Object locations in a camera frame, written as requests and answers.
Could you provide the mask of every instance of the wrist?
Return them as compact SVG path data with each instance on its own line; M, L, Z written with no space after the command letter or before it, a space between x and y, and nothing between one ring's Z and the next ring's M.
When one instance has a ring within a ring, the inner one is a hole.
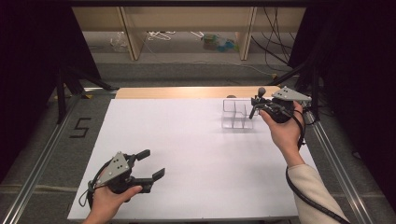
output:
M99 220L97 217L89 214L87 218L82 222L82 224L105 224L103 220Z
M290 148L289 150L282 150L282 154L288 167L305 164L305 161L303 157L301 157L297 147Z

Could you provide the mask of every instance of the finger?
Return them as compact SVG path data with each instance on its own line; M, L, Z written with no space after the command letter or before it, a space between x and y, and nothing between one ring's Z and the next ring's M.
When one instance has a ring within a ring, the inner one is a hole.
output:
M121 194L122 200L127 201L142 190L142 186L131 187Z
M297 103L296 101L293 101L293 105L294 105L294 116L298 118L298 120L301 122L301 119L303 118L303 106Z
M264 110L259 110L259 113L262 116L262 119L265 121L265 123L267 123L268 126L271 126L275 123L275 121L271 118L271 116Z
M297 110L297 111L303 113L303 106L302 105L300 105L296 101L293 101L293 105L294 105L294 110Z

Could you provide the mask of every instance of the aluminum rail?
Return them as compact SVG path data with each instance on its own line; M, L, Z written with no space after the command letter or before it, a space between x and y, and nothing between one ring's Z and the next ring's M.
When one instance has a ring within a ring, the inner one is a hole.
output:
M314 115L311 112L309 112L307 116L310 119L310 122L314 121ZM373 220L370 218L364 201L361 199L361 196L359 195L351 179L349 178L349 175L347 174L344 165L338 158L337 153L334 150L332 143L330 142L330 139L324 132L323 126L321 125L320 121L316 121L313 124L313 127L315 134L317 135L318 140L323 147L323 150L332 166L332 169L334 170L335 176L340 182L341 188L343 189L357 220L360 224L374 223Z
M39 178L42 176L49 160L52 155L52 152L58 145L58 142L62 136L64 131L64 127L69 121L70 115L72 114L74 108L77 105L77 102L80 99L80 95L73 95L70 99L69 108L67 113L64 116L64 120L60 124L56 124L54 131L52 132L49 141L44 147L43 151L40 154L37 162L35 163L35 167L32 172L29 174L29 177L26 179L25 183L21 187L21 190L16 197L14 203L10 206L9 211L6 215L6 218L3 221L3 224L14 224L18 223L24 208L29 202L30 197L35 190L35 185L37 184Z

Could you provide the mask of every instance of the floor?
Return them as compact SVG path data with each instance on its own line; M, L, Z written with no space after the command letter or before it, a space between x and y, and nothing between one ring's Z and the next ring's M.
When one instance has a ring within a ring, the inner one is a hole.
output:
M112 86L265 85L274 76L281 76L290 70L278 59L288 59L279 45L270 43L267 46L265 36L269 37L270 34L257 33L253 37L263 47L274 52L276 57L265 54L264 50L252 41L246 61L240 61L234 49L220 52L206 48L199 36L189 32L165 33L170 37L168 40L157 37L147 39L138 61L131 61L125 48L115 49L115 46L112 46L119 37L118 33L84 35L103 81ZM232 33L215 35L234 39ZM282 34L282 44L291 48L294 36L295 34ZM292 77L282 83L282 86L292 87L296 79L297 77ZM96 88L84 80L82 84L86 88ZM36 182L33 183L31 193L27 195L29 200L21 207L22 212L16 219L18 223L75 223L67 220L68 211L76 197L77 187L91 156L106 109L114 96L115 92L100 90L89 91L84 97L70 96L67 98L66 122L62 126L56 125L56 94L49 98L48 110L37 125L35 134L0 185L2 219L6 217L7 210L16 201L23 187L28 184L26 181L32 179L32 170L37 167L37 162L44 161L39 164L42 165L40 173L34 174ZM319 103L320 124L329 139L330 152L335 153L345 168L346 180L350 181L356 190L369 218L361 217L359 211L356 211L356 206L351 203L353 200L351 201L344 191L345 184L340 181L332 161L329 160L329 150L326 149L329 143L324 144L323 140L318 138L323 133L318 126L308 126L305 139L329 192L339 202L351 223L396 223L394 211L363 162L352 155L353 146L339 125L336 115L326 103L326 95L323 92ZM76 129L78 123L88 129ZM42 159L44 152L49 155L47 160ZM263 221L236 220L225 223L255 224ZM299 223L299 220L297 217L291 217L267 220L265 223Z

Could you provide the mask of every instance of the clear plastic box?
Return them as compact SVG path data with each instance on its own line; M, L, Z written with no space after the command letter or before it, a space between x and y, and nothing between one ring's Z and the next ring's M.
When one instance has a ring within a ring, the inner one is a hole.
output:
M221 127L223 129L253 129L253 122L248 118L251 108L249 100L223 100Z

